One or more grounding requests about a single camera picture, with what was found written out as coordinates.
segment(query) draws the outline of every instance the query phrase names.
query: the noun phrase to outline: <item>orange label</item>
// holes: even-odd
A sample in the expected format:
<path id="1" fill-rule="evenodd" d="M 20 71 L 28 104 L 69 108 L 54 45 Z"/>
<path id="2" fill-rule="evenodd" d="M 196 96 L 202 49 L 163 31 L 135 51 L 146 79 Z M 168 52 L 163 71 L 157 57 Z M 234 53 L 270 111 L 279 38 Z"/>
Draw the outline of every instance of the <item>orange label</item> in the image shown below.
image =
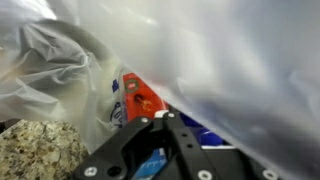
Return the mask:
<path id="1" fill-rule="evenodd" d="M 134 73 L 123 76 L 128 121 L 138 116 L 154 118 L 159 110 L 168 109 L 160 97 Z"/>

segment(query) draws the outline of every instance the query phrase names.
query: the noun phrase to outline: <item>speckled granite surface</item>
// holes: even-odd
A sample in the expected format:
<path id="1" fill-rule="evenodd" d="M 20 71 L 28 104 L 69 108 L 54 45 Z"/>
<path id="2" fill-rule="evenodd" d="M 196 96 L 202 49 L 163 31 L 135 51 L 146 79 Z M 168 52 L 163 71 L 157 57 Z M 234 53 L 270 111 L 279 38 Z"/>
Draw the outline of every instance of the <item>speckled granite surface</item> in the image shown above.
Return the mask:
<path id="1" fill-rule="evenodd" d="M 0 135 L 0 179 L 69 179 L 87 155 L 69 124 L 22 120 Z"/>

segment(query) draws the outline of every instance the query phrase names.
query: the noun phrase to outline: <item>granite countertop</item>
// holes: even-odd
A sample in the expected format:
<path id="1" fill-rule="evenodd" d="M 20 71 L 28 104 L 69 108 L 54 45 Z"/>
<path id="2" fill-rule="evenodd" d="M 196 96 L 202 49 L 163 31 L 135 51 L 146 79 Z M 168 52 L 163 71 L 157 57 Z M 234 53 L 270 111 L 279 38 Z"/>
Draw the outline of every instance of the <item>granite countertop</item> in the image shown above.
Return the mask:
<path id="1" fill-rule="evenodd" d="M 0 134 L 0 179 L 69 179 L 88 156 L 76 130 L 63 122 L 21 120 Z"/>

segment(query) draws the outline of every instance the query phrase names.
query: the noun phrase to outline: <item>black bracket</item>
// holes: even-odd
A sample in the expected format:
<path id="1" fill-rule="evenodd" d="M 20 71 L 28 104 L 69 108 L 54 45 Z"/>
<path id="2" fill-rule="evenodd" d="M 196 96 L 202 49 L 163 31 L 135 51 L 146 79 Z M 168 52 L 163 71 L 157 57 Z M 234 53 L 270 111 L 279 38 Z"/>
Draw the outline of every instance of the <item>black bracket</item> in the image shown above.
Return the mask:
<path id="1" fill-rule="evenodd" d="M 164 148 L 166 166 L 154 179 L 216 180 L 218 174 L 178 113 L 138 117 L 118 131 L 73 174 L 74 179 L 131 179 L 154 149 Z"/>

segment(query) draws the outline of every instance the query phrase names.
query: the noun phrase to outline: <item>white plastic bag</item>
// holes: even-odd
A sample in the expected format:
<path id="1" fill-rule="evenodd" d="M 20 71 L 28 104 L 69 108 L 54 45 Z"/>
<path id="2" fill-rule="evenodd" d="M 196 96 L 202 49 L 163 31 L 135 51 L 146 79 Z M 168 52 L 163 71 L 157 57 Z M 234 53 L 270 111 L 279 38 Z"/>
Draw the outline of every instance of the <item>white plastic bag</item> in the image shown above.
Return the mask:
<path id="1" fill-rule="evenodd" d="M 4 43 L 0 71 L 0 121 L 11 118 L 73 123 L 90 152 L 118 129 L 113 81 L 119 61 L 93 36 L 45 20 L 22 26 Z"/>
<path id="2" fill-rule="evenodd" d="M 66 21 L 170 104 L 284 179 L 320 176 L 319 1 L 70 4 Z"/>

